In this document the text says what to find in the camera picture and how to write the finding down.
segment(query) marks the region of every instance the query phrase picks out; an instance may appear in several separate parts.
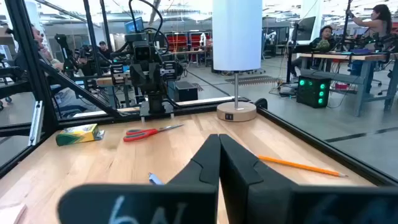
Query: lamp shade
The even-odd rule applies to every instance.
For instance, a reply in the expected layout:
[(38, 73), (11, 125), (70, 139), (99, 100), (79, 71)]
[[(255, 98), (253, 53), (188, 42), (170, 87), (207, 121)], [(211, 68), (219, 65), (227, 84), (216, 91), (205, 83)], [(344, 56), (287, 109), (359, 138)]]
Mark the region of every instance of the lamp shade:
[(215, 70), (261, 67), (262, 0), (213, 0)]

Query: yellow box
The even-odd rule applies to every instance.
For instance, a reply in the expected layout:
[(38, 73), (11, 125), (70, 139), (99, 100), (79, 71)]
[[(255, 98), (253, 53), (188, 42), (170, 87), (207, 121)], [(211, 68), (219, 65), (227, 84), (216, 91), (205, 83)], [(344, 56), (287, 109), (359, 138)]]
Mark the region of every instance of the yellow box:
[(55, 138), (58, 146), (66, 146), (81, 142), (101, 140), (104, 131), (98, 130), (97, 124), (87, 124), (72, 128), (65, 128)]

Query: scissor blade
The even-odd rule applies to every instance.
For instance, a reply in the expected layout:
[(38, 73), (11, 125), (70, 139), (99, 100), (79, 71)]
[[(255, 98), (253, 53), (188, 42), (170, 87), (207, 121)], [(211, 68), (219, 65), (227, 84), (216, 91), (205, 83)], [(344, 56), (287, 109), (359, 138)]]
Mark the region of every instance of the scissor blade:
[(164, 127), (164, 128), (159, 128), (159, 132), (161, 132), (161, 131), (166, 131), (166, 130), (170, 130), (170, 129), (173, 129), (173, 128), (178, 128), (178, 127), (181, 127), (181, 126), (183, 126), (184, 124), (177, 124), (177, 125), (171, 125), (171, 126), (167, 126), (167, 127)]

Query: ceiling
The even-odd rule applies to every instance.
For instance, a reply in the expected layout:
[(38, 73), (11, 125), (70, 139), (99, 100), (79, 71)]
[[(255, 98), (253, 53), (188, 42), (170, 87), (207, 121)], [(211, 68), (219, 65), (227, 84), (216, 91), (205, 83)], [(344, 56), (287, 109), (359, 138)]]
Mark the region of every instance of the ceiling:
[[(85, 17), (85, 8), (82, 0), (47, 0), (48, 2), (70, 11), (73, 14)], [(202, 21), (211, 18), (213, 0), (155, 0), (160, 1), (158, 10), (164, 19)], [(294, 21), (300, 17), (301, 2), (304, 0), (263, 0), (263, 16), (274, 17), (279, 21)], [(325, 24), (342, 25), (345, 20), (347, 0), (318, 0), (323, 1), (323, 18)], [(100, 0), (89, 0), (93, 22), (102, 22)], [(109, 21), (128, 21), (131, 19), (128, 0), (104, 0)], [(394, 16), (398, 12), (398, 0), (353, 0), (351, 10), (357, 17), (369, 18), (372, 8), (377, 4), (387, 4)], [(142, 16), (149, 21), (152, 9), (138, 0), (132, 1), (132, 8), (136, 17)], [(41, 5), (42, 20), (44, 23), (78, 21), (70, 16), (59, 13), (47, 6)]]

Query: scissors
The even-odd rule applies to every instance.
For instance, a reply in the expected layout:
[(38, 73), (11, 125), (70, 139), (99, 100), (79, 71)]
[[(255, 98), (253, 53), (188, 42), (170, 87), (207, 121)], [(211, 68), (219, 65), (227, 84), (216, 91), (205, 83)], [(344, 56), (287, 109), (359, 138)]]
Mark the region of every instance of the scissors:
[(178, 128), (183, 126), (184, 124), (177, 124), (177, 125), (172, 125), (172, 126), (167, 126), (164, 128), (159, 128), (159, 129), (132, 129), (126, 131), (126, 136), (123, 138), (123, 141), (129, 142), (129, 141), (135, 141), (135, 140), (140, 140), (146, 137), (149, 137), (153, 134), (157, 134), (162, 131), (170, 130), (173, 128)]

